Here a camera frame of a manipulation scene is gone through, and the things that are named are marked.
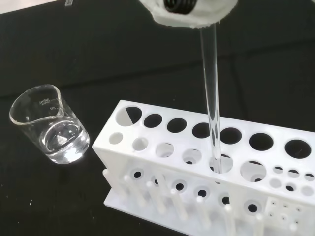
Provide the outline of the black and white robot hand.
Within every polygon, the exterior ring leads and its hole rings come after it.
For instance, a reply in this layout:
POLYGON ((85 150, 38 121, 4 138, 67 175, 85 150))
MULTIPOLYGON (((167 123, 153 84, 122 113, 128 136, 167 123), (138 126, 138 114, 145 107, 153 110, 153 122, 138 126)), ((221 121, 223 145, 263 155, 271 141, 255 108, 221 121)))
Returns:
POLYGON ((155 22, 168 27, 199 29, 226 17, 237 0, 141 0, 155 22))

